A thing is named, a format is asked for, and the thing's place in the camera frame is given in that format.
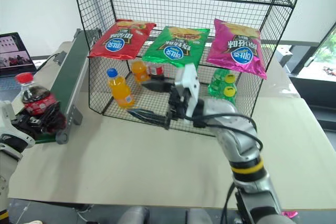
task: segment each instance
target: robotic arm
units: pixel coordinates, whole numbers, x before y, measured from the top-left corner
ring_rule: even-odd
[[[25,148],[31,148],[39,135],[58,130],[61,112],[59,103],[45,113],[33,117],[26,110],[15,115],[9,101],[0,101],[0,224],[9,223],[8,185]]]
[[[193,121],[194,127],[209,127],[215,134],[232,172],[238,212],[243,224],[293,224],[281,215],[281,208],[270,176],[260,157],[261,142],[256,142],[255,125],[237,114],[224,100],[198,98],[199,81],[193,64],[178,70],[174,83],[148,81],[145,87],[169,92],[167,115],[156,115],[143,109],[129,110],[138,119],[169,129],[171,120]],[[50,106],[40,118],[25,111],[15,115],[9,102],[0,101],[0,224],[8,224],[8,183],[25,148],[34,139],[54,127],[59,104]]]
[[[129,110],[130,114],[166,129],[171,120],[193,121],[194,127],[208,126],[215,134],[232,169],[241,223],[294,223],[281,215],[278,197],[260,156],[262,144],[256,141],[255,125],[238,114],[228,101],[198,99],[200,85],[193,64],[179,69],[174,83],[153,80],[143,85],[153,91],[170,93],[167,115],[142,109]]]

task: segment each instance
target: black cable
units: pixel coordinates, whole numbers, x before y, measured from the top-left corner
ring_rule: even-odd
[[[223,220],[224,220],[224,217],[225,217],[225,224],[228,224],[228,222],[227,222],[227,204],[228,204],[228,202],[229,202],[229,199],[230,199],[230,197],[231,197],[231,194],[232,194],[232,192],[233,192],[233,190],[235,189],[235,183],[232,183],[231,185],[230,185],[230,188],[229,188],[229,191],[227,191],[227,195],[226,195],[226,200],[225,200],[225,205],[224,205],[224,207],[223,207],[223,210],[222,210],[222,214],[221,214],[221,221],[220,221],[220,223],[219,224],[223,224]]]
[[[254,141],[256,141],[259,144],[259,150],[261,151],[264,148],[264,145],[262,144],[262,141],[257,138],[256,136],[253,136],[252,134],[246,132],[246,131],[242,131],[236,128],[232,128],[229,126],[225,126],[225,125],[219,125],[219,124],[206,124],[207,127],[212,127],[212,128],[221,128],[221,129],[227,129],[230,131],[234,131],[234,132],[238,132],[240,134],[243,134],[245,136],[248,136],[250,138],[252,138]]]
[[[245,118],[252,124],[253,128],[257,131],[257,124],[252,118],[250,118],[249,116],[243,115],[243,114],[238,114],[238,113],[219,113],[219,114],[212,114],[212,115],[197,115],[197,116],[193,116],[192,118],[190,118],[189,116],[186,116],[185,118],[187,120],[195,122],[195,121],[203,121],[203,120],[211,119],[211,118],[218,118],[220,116],[238,116],[240,118]]]
[[[49,56],[48,59],[46,59],[46,61],[43,62],[43,63],[41,64],[41,66],[38,67],[37,71],[39,71],[42,67],[44,67],[45,64],[47,64],[47,62],[48,62],[52,57],[57,56],[57,55],[59,55],[59,52],[56,53],[56,54],[54,54],[54,55]]]

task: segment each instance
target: laptop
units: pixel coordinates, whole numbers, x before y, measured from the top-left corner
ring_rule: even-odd
[[[16,82],[18,73],[36,73],[36,67],[30,58],[18,33],[0,35],[0,100],[13,101],[20,92]]]

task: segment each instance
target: yellow stripe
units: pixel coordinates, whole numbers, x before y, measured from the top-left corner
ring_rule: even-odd
[[[259,164],[256,166],[250,167],[250,168],[233,168],[231,167],[231,170],[234,171],[235,173],[240,173],[240,174],[251,174],[259,171],[262,169],[264,166],[264,160],[261,159]]]
[[[5,212],[2,215],[0,215],[0,220],[3,220],[5,218],[8,218],[8,212]]]

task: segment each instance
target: orange juice bottle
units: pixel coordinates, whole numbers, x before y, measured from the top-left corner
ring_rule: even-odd
[[[108,84],[112,95],[119,107],[123,109],[132,107],[134,105],[134,98],[131,94],[130,87],[126,84],[125,78],[119,76],[115,68],[108,69],[107,75],[109,77]]]
[[[147,73],[147,66],[143,61],[133,62],[131,70],[137,83],[140,83],[142,81],[148,81],[151,79]]]

